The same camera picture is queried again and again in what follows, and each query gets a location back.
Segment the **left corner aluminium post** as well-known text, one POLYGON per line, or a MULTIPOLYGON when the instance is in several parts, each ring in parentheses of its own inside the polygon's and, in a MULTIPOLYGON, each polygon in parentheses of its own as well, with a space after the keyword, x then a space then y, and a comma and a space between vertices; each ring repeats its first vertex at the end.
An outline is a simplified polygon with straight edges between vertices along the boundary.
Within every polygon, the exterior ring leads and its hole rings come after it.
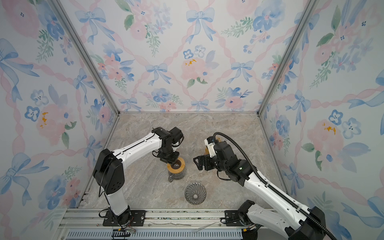
POLYGON ((119 116, 120 111, 118 110, 115 101, 113 100, 111 94, 109 93, 106 84, 104 83, 104 81, 100 77, 100 75, 97 71, 97 68, 92 61, 92 58, 91 58, 89 52, 87 51, 84 44, 82 43, 80 36, 77 33, 74 25, 72 24, 68 14, 66 13, 66 11, 63 7, 63 5, 61 4, 60 1, 56 1, 56 0, 48 1, 48 3, 50 5, 50 7, 52 8, 53 12, 57 15, 57 17, 58 17, 60 23, 63 25, 64 29, 68 32, 69 36, 71 37, 77 52, 80 54, 81 59, 83 60, 85 66, 87 67, 87 69, 91 73, 94 80, 96 81, 96 84, 100 88, 102 94, 105 96, 107 102, 112 107, 114 113, 117 116, 119 116))

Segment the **corner aluminium post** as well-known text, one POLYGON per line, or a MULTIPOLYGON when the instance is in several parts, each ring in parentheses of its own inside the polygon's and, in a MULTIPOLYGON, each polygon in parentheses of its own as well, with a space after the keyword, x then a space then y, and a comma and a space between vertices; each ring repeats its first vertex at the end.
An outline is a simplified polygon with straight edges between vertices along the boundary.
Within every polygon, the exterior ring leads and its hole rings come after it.
POLYGON ((87 69, 91 73, 94 80, 96 81, 96 84, 100 88, 102 94, 105 96, 107 102, 112 107, 114 113, 117 116, 119 116, 120 111, 118 110, 115 101, 113 100, 111 94, 109 93, 106 84, 104 83, 104 81, 100 77, 100 75, 97 71, 97 68, 92 61, 92 58, 91 58, 89 52, 87 51, 84 44, 82 43, 80 36, 77 33, 74 25, 72 24, 68 14, 66 13, 66 11, 63 7, 63 5, 61 4, 60 1, 56 1, 56 0, 48 1, 48 3, 50 5, 50 7, 52 8, 53 12, 57 15, 57 17, 58 17, 60 23, 63 25, 64 29, 68 32, 69 36, 71 37, 77 52, 80 54, 81 59, 83 60, 85 66, 87 67, 87 69))
POLYGON ((299 23, 294 31, 294 34, 292 35, 291 40, 289 41, 289 44, 287 45, 287 49, 283 54, 281 64, 279 65, 276 74, 274 75, 270 86, 267 89, 266 95, 263 98, 263 101, 259 107, 259 110, 257 111, 258 117, 263 114, 263 112, 267 109, 267 105, 269 103, 270 98, 273 95, 274 89, 279 83, 280 77, 283 75, 283 71, 286 66, 289 65, 289 62, 291 60, 292 55, 294 54, 294 51, 296 50, 296 47, 298 45, 298 41, 304 34, 304 30, 307 27, 310 18, 314 14, 314 11, 316 9, 316 6, 318 4, 318 1, 316 0, 310 0, 308 1, 307 6, 304 8, 304 11, 299 18, 299 23))

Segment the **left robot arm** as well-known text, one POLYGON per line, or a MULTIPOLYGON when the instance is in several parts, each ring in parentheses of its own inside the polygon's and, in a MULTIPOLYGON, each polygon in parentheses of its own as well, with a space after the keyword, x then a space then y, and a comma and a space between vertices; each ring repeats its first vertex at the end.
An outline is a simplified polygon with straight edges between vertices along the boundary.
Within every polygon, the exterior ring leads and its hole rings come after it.
POLYGON ((119 226, 127 226, 134 217, 126 202, 122 187, 125 170, 141 157, 153 153, 160 161, 182 168, 182 159, 177 148, 184 140, 182 131, 174 127, 167 131, 162 127, 152 129, 140 140, 120 149, 104 149, 100 152, 93 171, 99 185, 99 195, 106 197, 109 205, 106 217, 119 226))

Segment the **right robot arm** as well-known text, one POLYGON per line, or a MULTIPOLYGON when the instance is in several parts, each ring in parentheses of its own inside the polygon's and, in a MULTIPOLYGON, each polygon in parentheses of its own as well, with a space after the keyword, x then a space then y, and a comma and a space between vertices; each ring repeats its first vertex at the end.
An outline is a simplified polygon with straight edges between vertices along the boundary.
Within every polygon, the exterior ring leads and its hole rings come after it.
POLYGON ((328 235, 326 218, 317 207, 309 208, 272 184, 246 159, 238 159, 226 142, 206 142, 207 155, 193 159, 198 170, 216 169, 231 181, 261 197, 273 210, 267 210, 253 201, 245 201, 238 209, 242 224, 260 225, 287 240, 322 240, 328 235))

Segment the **grey glass carafe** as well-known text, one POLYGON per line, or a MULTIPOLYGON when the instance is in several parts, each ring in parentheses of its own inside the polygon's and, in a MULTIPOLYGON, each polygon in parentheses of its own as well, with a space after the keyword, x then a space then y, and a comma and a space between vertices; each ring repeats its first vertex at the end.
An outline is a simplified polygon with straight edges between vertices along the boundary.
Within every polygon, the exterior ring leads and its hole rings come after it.
POLYGON ((168 182, 173 182, 175 180, 181 180, 185 176, 185 171, 171 171, 168 170, 169 176, 168 176, 168 182))

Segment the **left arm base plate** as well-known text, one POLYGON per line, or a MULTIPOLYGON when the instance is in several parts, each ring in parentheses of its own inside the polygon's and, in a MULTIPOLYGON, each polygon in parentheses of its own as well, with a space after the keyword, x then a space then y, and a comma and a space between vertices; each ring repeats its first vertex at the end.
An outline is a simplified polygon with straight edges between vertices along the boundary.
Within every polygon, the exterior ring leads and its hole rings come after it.
POLYGON ((117 216, 112 211, 108 210, 103 217, 104 227, 143 227, 146 219, 145 210, 129 210, 127 209, 121 215, 117 216))

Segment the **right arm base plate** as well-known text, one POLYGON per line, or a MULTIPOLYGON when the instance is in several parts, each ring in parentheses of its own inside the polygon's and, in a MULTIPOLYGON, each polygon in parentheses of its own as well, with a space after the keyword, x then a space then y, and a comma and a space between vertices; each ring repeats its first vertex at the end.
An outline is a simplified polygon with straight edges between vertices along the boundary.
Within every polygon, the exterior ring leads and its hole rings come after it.
POLYGON ((263 226, 251 220, 248 214, 239 210, 226 210, 225 216, 221 218, 221 223, 227 227, 251 228, 252 226, 263 226))

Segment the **aluminium front rail frame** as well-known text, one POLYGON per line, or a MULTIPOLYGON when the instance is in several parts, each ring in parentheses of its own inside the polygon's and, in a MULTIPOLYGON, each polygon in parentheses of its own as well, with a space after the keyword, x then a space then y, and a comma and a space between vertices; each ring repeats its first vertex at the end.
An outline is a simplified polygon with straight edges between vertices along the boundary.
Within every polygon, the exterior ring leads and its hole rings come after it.
POLYGON ((104 227, 102 209, 69 209, 55 240, 286 240, 266 227, 227 227, 225 209, 146 209, 143 227, 104 227))

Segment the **grey glass dripper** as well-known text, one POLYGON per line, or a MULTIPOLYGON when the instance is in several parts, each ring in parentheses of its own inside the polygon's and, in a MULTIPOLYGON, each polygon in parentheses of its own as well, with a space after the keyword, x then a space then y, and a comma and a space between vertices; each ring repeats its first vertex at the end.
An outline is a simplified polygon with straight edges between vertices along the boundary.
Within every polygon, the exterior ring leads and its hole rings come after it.
POLYGON ((185 188, 185 199, 191 205, 202 204, 205 201, 206 196, 206 188, 200 183, 191 183, 185 188))

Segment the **right corner aluminium post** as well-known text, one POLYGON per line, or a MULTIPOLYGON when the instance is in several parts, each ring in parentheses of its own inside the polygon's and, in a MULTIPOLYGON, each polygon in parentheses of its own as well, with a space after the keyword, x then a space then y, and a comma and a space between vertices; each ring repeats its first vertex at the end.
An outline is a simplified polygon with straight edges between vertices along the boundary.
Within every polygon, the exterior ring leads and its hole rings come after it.
POLYGON ((266 95, 263 98, 263 101, 259 107, 259 110, 257 111, 258 117, 263 114, 263 112, 267 109, 267 105, 269 103, 270 98, 273 95, 274 89, 279 83, 280 77, 283 75, 283 71, 286 66, 289 65, 289 62, 291 60, 292 55, 294 54, 294 51, 296 50, 296 47, 298 45, 298 41, 304 34, 304 30, 307 27, 310 18, 314 14, 314 11, 316 9, 316 6, 318 4, 318 1, 316 0, 310 0, 308 1, 307 6, 304 8, 304 11, 299 18, 299 23, 294 31, 294 34, 292 35, 291 40, 289 41, 289 44, 287 45, 287 49, 283 54, 281 64, 279 65, 276 74, 274 75, 270 86, 267 89, 266 95))

